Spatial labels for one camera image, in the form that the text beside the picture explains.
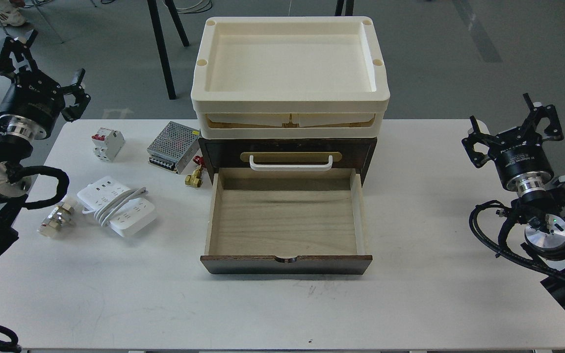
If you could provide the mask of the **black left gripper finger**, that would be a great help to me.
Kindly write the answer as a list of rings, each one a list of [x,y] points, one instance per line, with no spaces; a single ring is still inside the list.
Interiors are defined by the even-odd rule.
[[[38,31],[32,29],[25,33],[24,36],[12,38],[7,36],[0,40],[0,76],[14,79],[20,72],[28,71],[39,72],[36,61],[30,52],[31,45],[38,36]],[[11,55],[14,55],[16,62],[25,62],[26,65],[20,67],[20,71],[16,71]]]
[[[74,122],[77,119],[80,119],[91,101],[91,96],[85,93],[82,85],[85,73],[85,69],[77,70],[72,78],[72,83],[70,85],[60,87],[60,93],[63,96],[72,95],[75,98],[74,104],[65,107],[61,112],[63,118],[67,122]]]

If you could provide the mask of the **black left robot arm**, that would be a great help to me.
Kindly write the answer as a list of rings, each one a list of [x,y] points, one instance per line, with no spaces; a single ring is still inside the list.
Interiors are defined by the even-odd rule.
[[[0,256],[18,240],[13,223],[22,208],[56,205],[67,194],[70,180],[61,169],[23,167],[33,152],[32,142],[51,136],[62,116],[81,118],[91,96],[83,87],[85,70],[62,85],[38,69],[30,48],[38,32],[0,40],[0,76],[11,85],[0,104]]]

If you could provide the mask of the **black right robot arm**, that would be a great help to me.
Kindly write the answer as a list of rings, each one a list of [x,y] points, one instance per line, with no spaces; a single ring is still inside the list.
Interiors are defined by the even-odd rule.
[[[501,186],[515,192],[510,206],[491,200],[478,204],[468,225],[496,257],[546,275],[541,282],[565,310],[565,175],[555,177],[543,150],[546,141],[564,138],[554,105],[533,102],[520,126],[490,135],[471,117],[462,145],[477,168],[492,161]]]

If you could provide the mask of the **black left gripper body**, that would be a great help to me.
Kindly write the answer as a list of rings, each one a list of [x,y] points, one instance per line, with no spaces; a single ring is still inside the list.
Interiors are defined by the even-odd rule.
[[[39,127],[36,139],[49,138],[65,107],[58,87],[59,83],[41,70],[21,70],[0,104],[0,125],[7,126],[15,118],[29,119]]]

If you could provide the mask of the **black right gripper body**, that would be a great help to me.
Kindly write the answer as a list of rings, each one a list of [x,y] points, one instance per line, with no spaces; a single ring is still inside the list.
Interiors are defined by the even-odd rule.
[[[535,129],[521,132],[519,127],[505,130],[489,144],[489,158],[505,190],[516,191],[520,175],[533,174],[548,183],[554,176],[542,148],[542,136]]]

